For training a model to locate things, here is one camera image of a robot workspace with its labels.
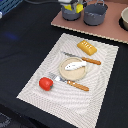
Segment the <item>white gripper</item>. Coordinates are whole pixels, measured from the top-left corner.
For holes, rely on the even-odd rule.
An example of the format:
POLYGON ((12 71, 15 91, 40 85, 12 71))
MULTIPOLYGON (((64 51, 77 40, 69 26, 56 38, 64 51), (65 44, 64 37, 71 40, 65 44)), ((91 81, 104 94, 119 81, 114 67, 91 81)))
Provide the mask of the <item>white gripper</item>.
POLYGON ((57 0, 59 3, 61 3, 62 5, 75 5, 75 4, 86 4, 87 1, 86 0, 57 0))

